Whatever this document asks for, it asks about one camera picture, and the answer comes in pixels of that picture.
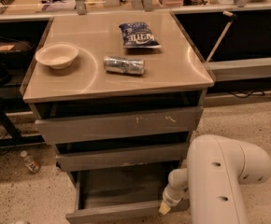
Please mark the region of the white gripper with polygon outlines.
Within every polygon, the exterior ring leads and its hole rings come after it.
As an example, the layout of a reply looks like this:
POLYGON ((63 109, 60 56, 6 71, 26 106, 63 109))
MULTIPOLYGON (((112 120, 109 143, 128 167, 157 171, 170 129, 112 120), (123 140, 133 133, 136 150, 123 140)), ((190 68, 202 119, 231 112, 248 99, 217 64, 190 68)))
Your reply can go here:
POLYGON ((177 206, 185 195, 185 189, 175 189, 168 184, 163 191, 163 201, 159 207, 159 213, 166 215, 171 207, 177 206))

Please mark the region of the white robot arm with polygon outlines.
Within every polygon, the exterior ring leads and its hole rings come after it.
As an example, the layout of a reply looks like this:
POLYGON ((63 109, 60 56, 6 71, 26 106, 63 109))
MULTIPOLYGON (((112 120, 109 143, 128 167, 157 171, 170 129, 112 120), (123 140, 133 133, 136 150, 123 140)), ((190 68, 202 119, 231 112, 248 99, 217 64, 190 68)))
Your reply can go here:
POLYGON ((249 224, 242 184, 271 176, 271 158, 252 143, 214 134, 195 138, 186 166, 170 172, 159 212, 167 214, 189 191, 192 224, 249 224))

